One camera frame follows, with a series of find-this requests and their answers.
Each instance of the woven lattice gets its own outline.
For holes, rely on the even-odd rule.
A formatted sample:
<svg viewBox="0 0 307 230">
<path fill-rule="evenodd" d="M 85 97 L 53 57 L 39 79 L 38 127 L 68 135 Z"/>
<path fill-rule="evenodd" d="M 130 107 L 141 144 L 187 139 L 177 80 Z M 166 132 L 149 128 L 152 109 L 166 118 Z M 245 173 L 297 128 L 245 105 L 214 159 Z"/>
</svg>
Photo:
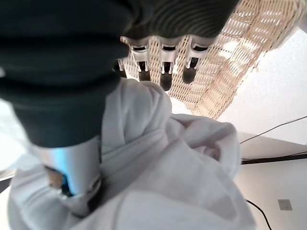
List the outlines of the woven lattice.
<svg viewBox="0 0 307 230">
<path fill-rule="evenodd" d="M 232 102 L 246 74 L 268 50 L 285 40 L 305 10 L 305 0 L 241 0 L 191 84 L 181 79 L 189 37 L 182 39 L 169 96 L 182 101 L 195 115 L 217 118 Z M 150 46 L 151 78 L 159 83 L 157 38 L 151 38 Z M 137 78 L 131 55 L 124 64 L 126 73 Z"/>
</svg>

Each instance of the white cloth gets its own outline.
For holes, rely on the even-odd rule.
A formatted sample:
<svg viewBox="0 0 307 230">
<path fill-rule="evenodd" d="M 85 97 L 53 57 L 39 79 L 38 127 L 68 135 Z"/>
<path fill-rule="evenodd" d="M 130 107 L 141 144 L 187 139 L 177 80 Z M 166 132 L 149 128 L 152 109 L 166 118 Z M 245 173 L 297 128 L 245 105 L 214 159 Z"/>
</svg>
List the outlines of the white cloth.
<svg viewBox="0 0 307 230">
<path fill-rule="evenodd" d="M 232 181 L 240 165 L 236 130 L 205 117 L 172 115 L 163 90 L 121 80 L 102 126 L 108 189 L 80 219 L 47 184 L 41 166 L 12 182 L 13 230 L 252 230 L 254 220 Z"/>
</svg>

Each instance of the white wall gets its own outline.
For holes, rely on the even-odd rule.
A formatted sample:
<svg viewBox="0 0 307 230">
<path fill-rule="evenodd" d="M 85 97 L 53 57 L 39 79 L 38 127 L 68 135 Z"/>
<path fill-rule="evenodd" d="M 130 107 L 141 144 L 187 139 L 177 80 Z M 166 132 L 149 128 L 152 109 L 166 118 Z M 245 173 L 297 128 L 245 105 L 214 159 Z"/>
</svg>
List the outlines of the white wall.
<svg viewBox="0 0 307 230">
<path fill-rule="evenodd" d="M 307 115 L 307 34 L 297 30 L 278 50 L 268 53 L 237 92 L 220 121 L 257 134 Z M 283 126 L 267 137 L 307 143 L 307 119 Z"/>
<path fill-rule="evenodd" d="M 244 197 L 266 214 L 273 230 L 307 229 L 307 159 L 242 165 L 236 184 Z M 281 211 L 278 199 L 290 199 L 293 211 Z M 250 206 L 260 230 L 263 215 Z"/>
</svg>

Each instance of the wall socket plate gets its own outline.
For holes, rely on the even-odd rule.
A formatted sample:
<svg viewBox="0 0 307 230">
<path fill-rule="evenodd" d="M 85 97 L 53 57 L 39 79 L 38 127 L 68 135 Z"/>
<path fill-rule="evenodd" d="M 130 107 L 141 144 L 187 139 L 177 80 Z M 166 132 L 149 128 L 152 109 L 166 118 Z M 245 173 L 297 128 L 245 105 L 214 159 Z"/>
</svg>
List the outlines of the wall socket plate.
<svg viewBox="0 0 307 230">
<path fill-rule="evenodd" d="M 290 200 L 278 200 L 280 210 L 292 211 Z"/>
</svg>

